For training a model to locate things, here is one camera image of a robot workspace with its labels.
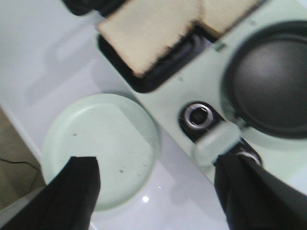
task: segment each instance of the white surface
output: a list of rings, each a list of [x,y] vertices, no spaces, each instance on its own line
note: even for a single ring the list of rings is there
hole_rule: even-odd
[[[97,13],[73,16],[60,0],[3,0],[0,9],[0,105],[40,160],[47,130],[68,105],[101,92],[130,93],[97,49]],[[161,139],[147,186],[127,205],[95,213],[94,225],[227,230],[213,186],[162,130]]]
[[[70,157],[97,157],[102,189],[95,211],[108,210],[146,184],[159,150],[156,126],[141,106],[115,94],[97,94],[73,103],[52,124],[42,172],[49,183]]]

